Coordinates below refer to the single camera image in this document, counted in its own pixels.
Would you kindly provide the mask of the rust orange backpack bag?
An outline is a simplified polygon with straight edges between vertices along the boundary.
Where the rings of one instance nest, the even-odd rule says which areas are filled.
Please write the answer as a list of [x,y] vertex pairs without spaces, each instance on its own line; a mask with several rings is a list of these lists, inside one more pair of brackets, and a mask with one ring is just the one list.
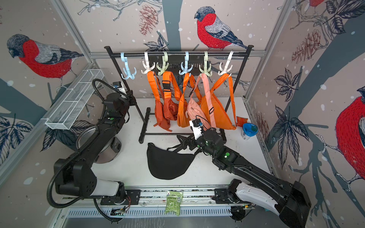
[[154,71],[149,71],[147,73],[147,78],[148,78],[148,82],[150,84],[150,87],[152,89],[152,92],[155,97],[155,102],[156,102],[156,106],[155,106],[156,124],[154,125],[154,127],[159,126],[168,132],[172,132],[172,130],[170,130],[170,126],[171,126],[170,120],[165,118],[164,112],[163,112],[164,96],[163,96],[163,91],[162,91],[162,88],[160,85],[160,81]]

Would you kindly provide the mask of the pink waist bag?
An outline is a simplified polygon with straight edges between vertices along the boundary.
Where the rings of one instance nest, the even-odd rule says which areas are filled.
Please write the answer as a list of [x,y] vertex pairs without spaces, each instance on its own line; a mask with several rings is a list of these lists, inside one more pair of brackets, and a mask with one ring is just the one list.
[[[193,99],[193,93],[198,88],[198,84],[200,79],[203,82],[204,92],[205,92],[205,101],[208,105],[208,113],[210,120],[207,119],[201,107],[197,104],[197,102]],[[192,89],[190,93],[190,100],[187,106],[187,114],[191,120],[196,119],[197,116],[200,116],[200,120],[202,121],[203,126],[208,128],[208,126],[212,128],[216,128],[216,121],[214,117],[214,107],[211,101],[211,92],[209,86],[209,80],[205,73],[201,73],[196,81],[195,87]]]

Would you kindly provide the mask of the light blue hook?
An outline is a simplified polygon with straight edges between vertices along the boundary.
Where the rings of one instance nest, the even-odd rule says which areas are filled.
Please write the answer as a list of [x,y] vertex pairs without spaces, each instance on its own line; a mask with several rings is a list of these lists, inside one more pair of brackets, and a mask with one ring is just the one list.
[[181,70],[179,71],[179,75],[185,75],[186,73],[190,73],[193,69],[193,65],[189,67],[189,52],[185,52],[184,62],[181,63]]
[[120,58],[121,58],[122,62],[125,65],[125,67],[123,68],[124,74],[121,73],[122,79],[124,79],[124,80],[128,80],[128,79],[134,80],[135,76],[136,76],[136,73],[137,73],[136,68],[134,68],[135,72],[131,73],[131,70],[130,70],[129,64],[128,64],[128,58],[125,56],[124,52],[120,53]]

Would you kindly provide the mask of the blue lid white bottle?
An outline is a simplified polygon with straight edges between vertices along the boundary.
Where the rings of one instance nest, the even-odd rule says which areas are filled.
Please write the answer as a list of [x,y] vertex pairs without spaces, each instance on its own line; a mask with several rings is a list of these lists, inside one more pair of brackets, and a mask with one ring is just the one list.
[[252,123],[245,123],[242,126],[241,136],[244,140],[249,140],[251,137],[255,136],[258,132],[258,127]]

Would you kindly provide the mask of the red snack packet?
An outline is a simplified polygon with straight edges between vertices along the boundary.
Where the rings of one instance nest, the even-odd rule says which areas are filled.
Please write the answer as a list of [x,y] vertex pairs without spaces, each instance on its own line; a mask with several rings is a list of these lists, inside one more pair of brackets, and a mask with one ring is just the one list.
[[248,118],[244,118],[244,117],[236,117],[236,126],[238,127],[243,127],[244,124],[246,124],[248,122]]

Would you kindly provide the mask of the orange crossbody bag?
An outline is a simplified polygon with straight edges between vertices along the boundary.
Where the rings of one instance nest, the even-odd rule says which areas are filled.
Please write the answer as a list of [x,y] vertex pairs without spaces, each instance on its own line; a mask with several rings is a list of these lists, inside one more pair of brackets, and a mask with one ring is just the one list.
[[[193,86],[195,86],[193,88],[192,92],[194,92],[195,90],[198,90],[197,92],[195,92],[199,99],[198,103],[195,100],[193,100],[192,98],[190,99],[189,103],[187,103],[187,101],[184,97],[184,92],[186,90],[189,80],[193,83]],[[190,121],[189,114],[192,114],[193,117],[195,117],[196,115],[203,114],[202,109],[200,107],[201,101],[202,101],[202,96],[200,94],[199,88],[197,87],[197,85],[195,85],[194,76],[191,76],[190,73],[186,73],[184,80],[183,80],[183,92],[182,92],[182,95],[181,95],[181,98],[179,101],[179,107],[178,107],[177,123],[180,127],[189,126],[189,121]]]

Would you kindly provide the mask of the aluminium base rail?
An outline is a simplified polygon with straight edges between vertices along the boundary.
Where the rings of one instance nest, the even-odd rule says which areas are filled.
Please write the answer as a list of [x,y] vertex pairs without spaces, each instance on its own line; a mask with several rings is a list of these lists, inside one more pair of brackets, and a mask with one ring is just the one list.
[[230,202],[224,186],[132,186],[121,202],[111,197],[81,200],[61,209],[57,219],[105,218],[139,219],[155,217],[232,216],[239,210],[252,210],[250,202]]

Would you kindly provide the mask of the white hook right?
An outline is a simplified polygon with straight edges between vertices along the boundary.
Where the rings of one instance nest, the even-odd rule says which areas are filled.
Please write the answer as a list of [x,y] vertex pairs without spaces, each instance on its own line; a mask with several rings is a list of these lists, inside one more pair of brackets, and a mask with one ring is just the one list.
[[222,62],[220,63],[219,71],[218,71],[219,76],[222,76],[224,74],[228,74],[231,71],[233,65],[230,65],[230,62],[232,60],[233,54],[234,54],[234,51],[231,51],[228,58],[227,58],[227,61],[226,61],[224,67],[222,66]]

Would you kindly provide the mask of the green snack packet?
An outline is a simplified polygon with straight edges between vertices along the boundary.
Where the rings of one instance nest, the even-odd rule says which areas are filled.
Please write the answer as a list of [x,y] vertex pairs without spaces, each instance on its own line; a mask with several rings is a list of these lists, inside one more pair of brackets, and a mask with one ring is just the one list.
[[168,191],[166,196],[165,214],[180,216],[183,192]]

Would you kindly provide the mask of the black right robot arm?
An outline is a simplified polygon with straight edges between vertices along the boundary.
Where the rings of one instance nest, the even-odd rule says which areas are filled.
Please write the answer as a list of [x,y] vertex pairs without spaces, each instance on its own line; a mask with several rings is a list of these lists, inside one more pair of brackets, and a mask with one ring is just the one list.
[[225,146],[222,138],[216,133],[204,132],[198,139],[178,135],[179,146],[175,151],[189,148],[200,149],[212,157],[212,162],[219,169],[239,176],[250,184],[234,179],[227,189],[232,203],[238,201],[252,202],[270,210],[279,216],[281,221],[290,228],[306,226],[311,201],[305,186],[295,181],[277,178],[250,163],[238,152]]

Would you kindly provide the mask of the orange sling bag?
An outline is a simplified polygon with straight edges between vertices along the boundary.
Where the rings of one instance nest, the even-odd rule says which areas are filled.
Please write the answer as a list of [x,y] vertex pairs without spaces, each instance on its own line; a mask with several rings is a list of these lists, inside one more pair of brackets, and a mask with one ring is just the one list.
[[[231,98],[231,102],[232,102],[232,113],[234,116],[235,124],[233,124],[231,122],[231,120],[230,120],[229,116],[227,115],[227,112],[223,108],[221,102],[214,94],[214,91],[219,86],[221,86],[225,82],[225,80],[228,80],[228,82],[229,82],[230,98]],[[208,93],[208,95],[211,96],[211,103],[214,108],[213,114],[214,114],[214,119],[215,119],[215,126],[213,126],[213,127],[221,128],[221,129],[225,129],[225,130],[235,130],[236,129],[235,125],[237,122],[236,122],[236,109],[235,109],[235,102],[234,102],[233,79],[232,79],[231,75],[229,75],[227,73],[222,75],[218,79],[218,81],[213,85],[213,87],[210,89],[210,92]],[[208,122],[210,124],[212,124],[211,117],[210,117],[211,116],[210,108],[208,107],[208,103],[206,101],[206,96],[204,96],[202,99],[201,109],[202,109],[203,113],[205,114],[205,116],[207,117]]]

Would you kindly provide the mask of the black waist bag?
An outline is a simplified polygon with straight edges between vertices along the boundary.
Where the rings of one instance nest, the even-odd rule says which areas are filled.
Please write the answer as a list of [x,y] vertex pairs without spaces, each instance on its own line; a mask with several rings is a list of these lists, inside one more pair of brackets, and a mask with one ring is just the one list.
[[197,150],[194,154],[179,154],[160,149],[150,142],[147,147],[149,171],[155,178],[173,180],[186,173],[200,152],[201,150]]

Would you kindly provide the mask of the light green hook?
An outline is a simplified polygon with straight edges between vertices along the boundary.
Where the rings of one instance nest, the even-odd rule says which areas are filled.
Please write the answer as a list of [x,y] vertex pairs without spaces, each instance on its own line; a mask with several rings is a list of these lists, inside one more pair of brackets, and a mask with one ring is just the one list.
[[199,70],[201,73],[204,73],[206,76],[211,77],[212,76],[212,71],[211,71],[211,64],[208,64],[209,61],[209,56],[208,56],[208,52],[205,51],[204,52],[204,57],[203,57],[203,68],[201,68],[201,66],[199,66]]
[[162,76],[163,73],[168,69],[169,67],[169,63],[168,63],[168,54],[166,51],[163,52],[163,56],[162,56],[162,64],[161,66],[159,66],[159,64],[156,64],[156,68],[158,69],[158,75]]

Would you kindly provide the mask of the white hook left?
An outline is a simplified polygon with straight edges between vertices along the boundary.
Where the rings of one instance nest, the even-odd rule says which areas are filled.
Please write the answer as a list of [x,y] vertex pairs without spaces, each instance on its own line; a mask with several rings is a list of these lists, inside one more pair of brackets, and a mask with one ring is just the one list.
[[153,65],[150,66],[150,61],[149,61],[149,56],[148,56],[148,52],[144,52],[144,61],[142,61],[144,70],[141,70],[141,73],[146,75],[148,72],[152,71],[155,69],[156,67],[156,63],[153,62]]

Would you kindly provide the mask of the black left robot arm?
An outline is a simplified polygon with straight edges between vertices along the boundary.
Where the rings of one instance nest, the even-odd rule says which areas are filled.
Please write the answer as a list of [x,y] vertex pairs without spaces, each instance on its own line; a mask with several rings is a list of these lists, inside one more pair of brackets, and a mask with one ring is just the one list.
[[104,105],[102,117],[92,136],[70,157],[55,162],[54,175],[46,192],[47,201],[53,208],[65,208],[82,199],[111,197],[123,202],[127,198],[122,182],[97,178],[92,165],[100,157],[105,145],[129,121],[129,108],[136,105],[136,99],[121,82],[109,85],[105,81],[94,79],[92,86],[96,92],[97,82],[112,89],[113,93],[101,98]]

